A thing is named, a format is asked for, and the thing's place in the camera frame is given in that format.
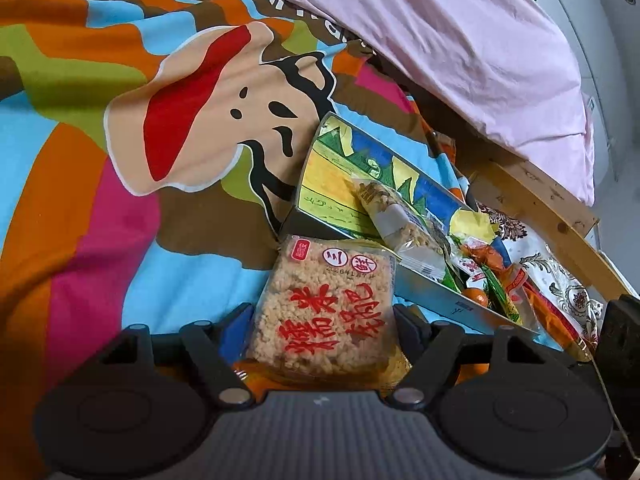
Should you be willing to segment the orange mandarin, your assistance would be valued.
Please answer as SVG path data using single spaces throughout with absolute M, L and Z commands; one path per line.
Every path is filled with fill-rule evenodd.
M 480 304 L 482 307 L 487 308 L 489 306 L 489 300 L 486 292 L 483 289 L 470 287 L 462 290 L 462 295 Z

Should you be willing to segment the nut brittle snack packet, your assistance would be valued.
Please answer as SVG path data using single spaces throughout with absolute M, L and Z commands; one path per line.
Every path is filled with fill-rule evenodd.
M 416 211 L 401 195 L 378 180 L 352 176 L 349 187 L 370 217 L 384 244 L 407 268 L 441 282 L 451 252 L 442 222 Z

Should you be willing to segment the red sausage snack packet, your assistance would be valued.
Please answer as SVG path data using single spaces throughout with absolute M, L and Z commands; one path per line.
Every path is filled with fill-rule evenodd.
M 527 304 L 524 285 L 528 280 L 528 274 L 522 266 L 514 263 L 507 266 L 495 248 L 483 243 L 463 243 L 461 251 L 465 257 L 472 258 L 479 266 L 486 264 L 494 271 L 515 307 L 524 307 Z

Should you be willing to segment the wooden bed rail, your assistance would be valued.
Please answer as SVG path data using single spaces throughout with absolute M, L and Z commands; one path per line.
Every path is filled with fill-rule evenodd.
M 556 212 L 553 206 L 564 205 L 567 200 L 557 188 L 544 185 L 536 174 L 486 162 L 472 172 L 471 193 L 482 203 L 534 228 L 562 266 L 582 284 L 593 287 L 604 300 L 636 293 L 606 260 L 605 254 L 586 239 L 594 223 L 568 220 Z

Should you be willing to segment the colourful cartoon bedsheet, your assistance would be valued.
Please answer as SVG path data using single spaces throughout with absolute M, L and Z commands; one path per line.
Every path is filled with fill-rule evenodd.
M 42 396 L 124 326 L 255 300 L 320 120 L 454 196 L 359 37 L 286 0 L 1 0 L 1 474 L 40 479 Z

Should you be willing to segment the pink hanging sheet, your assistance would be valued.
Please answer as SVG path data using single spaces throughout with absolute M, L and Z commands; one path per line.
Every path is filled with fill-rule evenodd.
M 285 0 L 361 37 L 487 139 L 594 199 L 578 64 L 532 0 Z

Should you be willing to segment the wooden cabinet box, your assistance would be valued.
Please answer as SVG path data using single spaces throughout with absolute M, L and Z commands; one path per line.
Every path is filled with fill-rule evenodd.
M 456 151 L 454 168 L 459 170 L 462 176 L 468 178 L 470 194 L 473 198 L 475 197 L 471 193 L 472 172 L 477 169 L 478 166 L 486 164 L 486 162 L 496 162 L 500 166 L 503 166 L 503 168 L 509 170 L 521 168 L 530 171 L 540 177 L 544 185 L 547 185 L 549 188 L 552 186 L 557 188 L 562 197 L 564 197 L 564 200 L 567 200 L 567 203 L 564 205 L 555 204 L 553 209 L 559 214 L 562 214 L 564 218 L 572 221 L 577 219 L 590 220 L 594 223 L 594 226 L 597 224 L 598 219 L 596 216 L 590 212 L 587 206 L 563 188 L 562 185 L 555 182 L 552 177 L 549 177 L 548 174 L 545 174 L 531 162 L 526 162 L 526 160 L 500 148 L 497 144 L 481 139 L 468 129 L 456 131 L 451 138 L 442 133 L 436 133 L 435 139 L 436 145 L 440 148 L 444 148 L 445 150 L 452 148 Z

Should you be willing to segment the floral satin quilt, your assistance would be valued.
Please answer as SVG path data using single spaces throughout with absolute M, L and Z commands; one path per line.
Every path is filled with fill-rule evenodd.
M 477 206 L 498 226 L 511 261 L 519 263 L 541 293 L 568 315 L 579 336 L 594 350 L 599 342 L 604 304 L 590 296 L 588 289 L 562 266 L 548 243 L 533 228 L 481 202 Z

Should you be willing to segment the colourful printed cardboard tray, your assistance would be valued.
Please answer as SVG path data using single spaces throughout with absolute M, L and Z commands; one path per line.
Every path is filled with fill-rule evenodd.
M 540 332 L 532 308 L 516 306 L 496 272 L 464 254 L 484 240 L 450 233 L 452 217 L 466 208 L 407 159 L 329 113 L 312 139 L 282 231 L 381 243 L 399 259 L 400 298 L 484 334 L 506 324 Z

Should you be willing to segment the glutinous rice cracker packet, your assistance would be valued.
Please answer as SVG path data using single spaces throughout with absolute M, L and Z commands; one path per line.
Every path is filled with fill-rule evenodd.
M 288 236 L 247 356 L 291 377 L 378 378 L 397 350 L 395 273 L 396 258 L 377 244 Z

